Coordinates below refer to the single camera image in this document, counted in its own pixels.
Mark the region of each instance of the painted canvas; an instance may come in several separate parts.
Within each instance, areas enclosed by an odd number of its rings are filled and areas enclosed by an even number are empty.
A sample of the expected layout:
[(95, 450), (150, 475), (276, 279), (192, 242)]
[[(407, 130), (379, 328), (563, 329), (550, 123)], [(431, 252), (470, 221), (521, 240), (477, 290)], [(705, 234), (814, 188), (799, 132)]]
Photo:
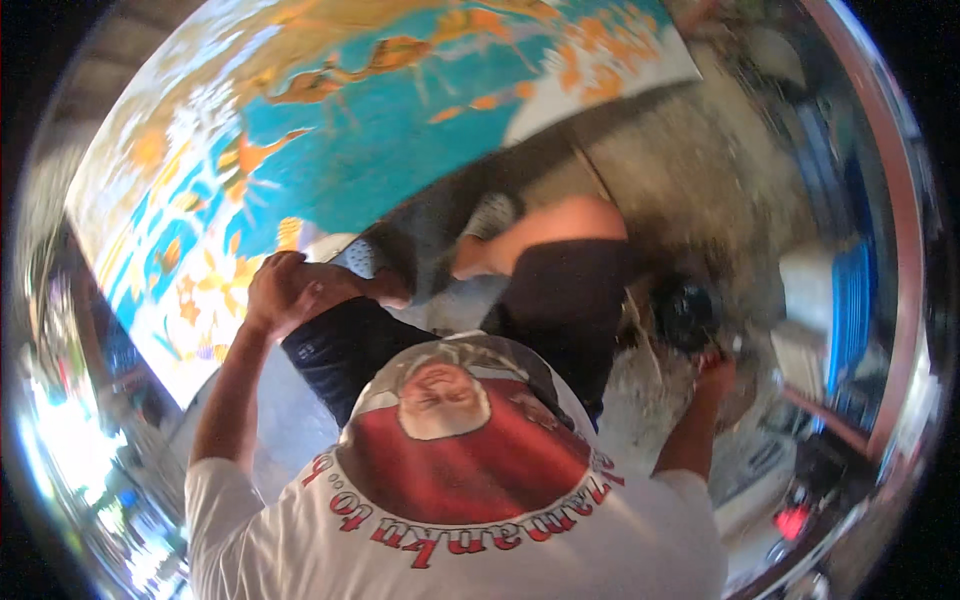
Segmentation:
[(697, 78), (655, 0), (209, 0), (121, 96), (67, 210), (185, 406), (266, 255), (328, 256), (480, 156)]

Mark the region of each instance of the bare arm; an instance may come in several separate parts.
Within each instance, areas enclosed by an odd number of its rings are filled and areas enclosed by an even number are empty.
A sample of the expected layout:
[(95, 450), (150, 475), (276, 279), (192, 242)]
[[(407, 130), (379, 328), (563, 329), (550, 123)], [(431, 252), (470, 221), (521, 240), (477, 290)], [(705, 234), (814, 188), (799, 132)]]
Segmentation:
[(197, 425), (190, 465), (204, 458), (226, 458), (246, 473), (253, 470), (256, 446), (256, 382), (271, 340), (244, 323), (230, 347), (220, 376)]
[(295, 270), (299, 252), (269, 256), (250, 287), (247, 319), (230, 347), (220, 377), (200, 416), (190, 465), (225, 458), (251, 473), (256, 446), (256, 383), (270, 345), (321, 311), (321, 286)]
[(733, 387), (735, 369), (732, 360), (701, 367), (690, 406), (667, 437), (654, 474), (682, 468), (708, 480), (717, 413)]

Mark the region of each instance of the blue object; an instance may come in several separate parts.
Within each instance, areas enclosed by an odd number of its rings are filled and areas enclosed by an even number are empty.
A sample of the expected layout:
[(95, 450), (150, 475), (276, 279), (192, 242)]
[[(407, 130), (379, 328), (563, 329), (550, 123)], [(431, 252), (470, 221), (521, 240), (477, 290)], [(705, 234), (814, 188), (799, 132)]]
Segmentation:
[(871, 280), (866, 241), (858, 242), (833, 259), (833, 331), (827, 369), (829, 396), (837, 392), (867, 351)]

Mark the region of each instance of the red graphic on shirt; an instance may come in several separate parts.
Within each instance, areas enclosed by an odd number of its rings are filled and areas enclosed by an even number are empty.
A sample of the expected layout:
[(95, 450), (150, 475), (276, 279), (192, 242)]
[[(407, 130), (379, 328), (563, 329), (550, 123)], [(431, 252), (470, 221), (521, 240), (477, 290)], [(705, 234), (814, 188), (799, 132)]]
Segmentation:
[(444, 367), (412, 377), (397, 406), (354, 416), (337, 458), (360, 493), (403, 518), (467, 525), (540, 510), (574, 490), (590, 447), (541, 405), (534, 412), (524, 383)]
[[(471, 351), (484, 374), (509, 374), (505, 362)], [(302, 478), (337, 491), (329, 510), (340, 531), (410, 553), (410, 567), (426, 569), (438, 549), (470, 556), (549, 541), (593, 515), (611, 484), (624, 486), (613, 461), (526, 383), (475, 378), (463, 355), (458, 364), (449, 356), (414, 355), (381, 372), (372, 396), (386, 402), (372, 403), (388, 405), (355, 414), (348, 443), (315, 458)]]

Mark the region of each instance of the white t-shirt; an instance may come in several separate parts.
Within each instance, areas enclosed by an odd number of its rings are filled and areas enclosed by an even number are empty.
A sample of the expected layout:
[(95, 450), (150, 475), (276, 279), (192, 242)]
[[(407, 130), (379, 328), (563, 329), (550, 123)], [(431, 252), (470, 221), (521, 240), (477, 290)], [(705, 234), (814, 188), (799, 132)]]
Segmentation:
[(200, 461), (186, 513), (198, 598), (719, 598), (727, 572), (703, 479), (615, 465), (560, 377), (491, 336), (404, 350), (272, 506)]

